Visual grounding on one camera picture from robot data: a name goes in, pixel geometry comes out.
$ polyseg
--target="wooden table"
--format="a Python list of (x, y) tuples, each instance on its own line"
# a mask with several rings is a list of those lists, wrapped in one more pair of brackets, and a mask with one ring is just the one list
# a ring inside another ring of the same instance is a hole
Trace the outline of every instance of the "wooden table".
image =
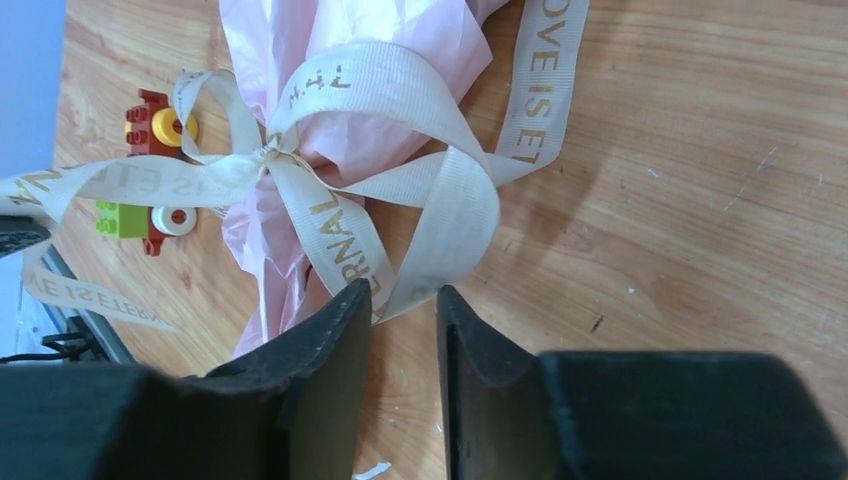
[[(808, 382), (848, 443), (848, 5), (839, 0), (593, 0), (567, 144), (501, 188), (502, 226), (459, 285), (530, 351), (761, 350)], [(521, 12), (487, 22), (495, 60), (462, 102), (491, 151)], [(68, 0), (56, 163), (123, 156), (139, 87), (230, 65), (217, 4)], [(226, 152), (208, 99), (201, 146)], [(417, 218), (372, 203), (393, 260)], [(184, 329), (114, 323), (173, 374), (228, 360), (257, 305), (205, 214), (159, 258), (100, 237), (77, 201), (58, 236), (76, 274)], [(357, 470), (442, 478), (433, 306), (374, 329)]]

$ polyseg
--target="metal frame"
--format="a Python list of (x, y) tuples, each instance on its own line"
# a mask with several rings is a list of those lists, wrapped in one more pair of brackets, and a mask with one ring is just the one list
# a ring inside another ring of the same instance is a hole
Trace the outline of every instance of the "metal frame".
[[(48, 250), (47, 254), (44, 256), (44, 265), (48, 270), (57, 275), (73, 279), (77, 278), (71, 271), (70, 267), (68, 267), (68, 264), (65, 263), (65, 260), (62, 259), (62, 256), (59, 255), (56, 248), (52, 245), (50, 246), (50, 250)], [(136, 363), (132, 354), (127, 349), (126, 345), (124, 345), (124, 342), (121, 341), (121, 338), (115, 332), (115, 329), (109, 325), (109, 322), (105, 317), (103, 317), (103, 315), (90, 312), (88, 310), (78, 311), (75, 309), (54, 307), (52, 305), (44, 305), (44, 308), (47, 311), (47, 315), (50, 316), (50, 319), (53, 320), (53, 323), (56, 324), (56, 327), (60, 332), (66, 331), (69, 316), (78, 315), (82, 317), (86, 326), (88, 326), (91, 333), (94, 334), (97, 342), (103, 348), (106, 355), (109, 356), (111, 361), (120, 364)]]

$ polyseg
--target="green toy brick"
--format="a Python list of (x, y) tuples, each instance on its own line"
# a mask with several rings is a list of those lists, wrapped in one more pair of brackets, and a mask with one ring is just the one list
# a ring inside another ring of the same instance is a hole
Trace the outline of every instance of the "green toy brick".
[(100, 218), (94, 228), (101, 234), (113, 238), (147, 238), (150, 234), (148, 207), (103, 200), (98, 200), (95, 205), (100, 210)]

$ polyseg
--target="ribbon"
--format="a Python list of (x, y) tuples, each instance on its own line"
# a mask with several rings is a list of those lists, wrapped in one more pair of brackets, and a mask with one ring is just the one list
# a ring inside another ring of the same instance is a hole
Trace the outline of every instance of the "ribbon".
[[(562, 147), (588, 0), (528, 0), (518, 34), (509, 108), (496, 154), (484, 153), (440, 75), (419, 55), (389, 43), (343, 45), (301, 65), (283, 89), (263, 144), (231, 72), (187, 74), (172, 101), (185, 124), (206, 87), (227, 113), (230, 155), (204, 155), (183, 131), (183, 151), (202, 165), (155, 155), (57, 168), (0, 182), (0, 214), (32, 216), (51, 232), (74, 196), (131, 205), (207, 207), (219, 214), (270, 173), (303, 248), (335, 295), (367, 278), (373, 321), (427, 301), (469, 275), (497, 229), (496, 186), (544, 168)], [(320, 112), (350, 112), (402, 122), (448, 145), (339, 188), (324, 183), (297, 154), (297, 122)], [(423, 209), (395, 273), (355, 194)], [(50, 241), (24, 252), (23, 281), (37, 300), (109, 318), (178, 331), (154, 313), (99, 285), (53, 274), (40, 259)]]

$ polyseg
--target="wrapped gift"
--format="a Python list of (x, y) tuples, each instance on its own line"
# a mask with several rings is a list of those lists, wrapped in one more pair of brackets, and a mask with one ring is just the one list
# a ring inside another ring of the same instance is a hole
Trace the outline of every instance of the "wrapped gift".
[[(241, 351), (358, 278), (371, 283), (373, 321), (394, 318), (473, 271), (497, 228), (496, 186), (562, 147), (588, 0), (525, 2), (507, 115), (487, 154), (457, 100), (490, 61), (479, 25), (500, 3), (222, 0), (236, 75), (184, 75), (172, 100), (187, 125), (208, 88), (227, 113), (232, 154), (201, 154), (184, 129), (183, 151), (201, 165), (139, 155), (6, 179), (0, 214), (55, 230), (74, 196), (233, 206), (225, 239), (261, 293)], [(403, 163), (427, 138), (447, 149)], [(397, 272), (363, 198), (423, 209)], [(40, 301), (174, 330), (128, 298), (45, 270), (48, 247), (24, 253), (24, 285)]]

